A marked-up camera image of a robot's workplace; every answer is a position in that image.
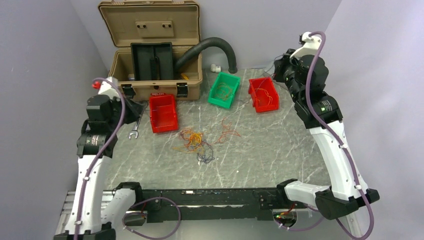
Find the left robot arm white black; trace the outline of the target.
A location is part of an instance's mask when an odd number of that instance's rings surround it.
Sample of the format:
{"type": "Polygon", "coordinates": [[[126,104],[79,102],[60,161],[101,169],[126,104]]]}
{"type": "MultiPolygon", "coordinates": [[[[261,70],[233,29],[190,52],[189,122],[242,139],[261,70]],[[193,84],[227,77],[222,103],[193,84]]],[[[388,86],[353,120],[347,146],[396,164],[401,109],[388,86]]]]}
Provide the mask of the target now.
{"type": "Polygon", "coordinates": [[[62,233],[55,240],[114,240],[116,228],[128,209],[137,210],[144,203],[142,187],[137,182],[120,183],[112,200],[102,207],[103,191],[117,131],[123,123],[138,123],[146,106],[131,99],[95,95],[87,100],[88,118],[77,140],[78,176],[72,209],[62,233]]]}

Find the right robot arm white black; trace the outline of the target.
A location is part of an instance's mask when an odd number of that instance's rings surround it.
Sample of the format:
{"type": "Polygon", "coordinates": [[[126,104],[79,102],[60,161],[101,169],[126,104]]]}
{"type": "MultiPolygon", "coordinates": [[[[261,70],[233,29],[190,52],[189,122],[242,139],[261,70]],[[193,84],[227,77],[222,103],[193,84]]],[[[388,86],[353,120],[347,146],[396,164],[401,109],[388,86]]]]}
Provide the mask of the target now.
{"type": "Polygon", "coordinates": [[[355,178],[370,204],[380,199],[376,189],[369,188],[357,169],[352,170],[348,157],[339,141],[347,145],[343,115],[334,97],[324,91],[329,70],[320,57],[312,72],[310,90],[306,92],[307,75],[314,56],[291,57],[294,49],[288,49],[282,58],[274,62],[274,80],[288,88],[296,114],[312,135],[327,168],[330,185],[319,186],[297,179],[278,185],[276,203],[287,208],[293,202],[316,207],[328,220],[349,215],[364,207],[365,201],[356,188],[355,178]]]}

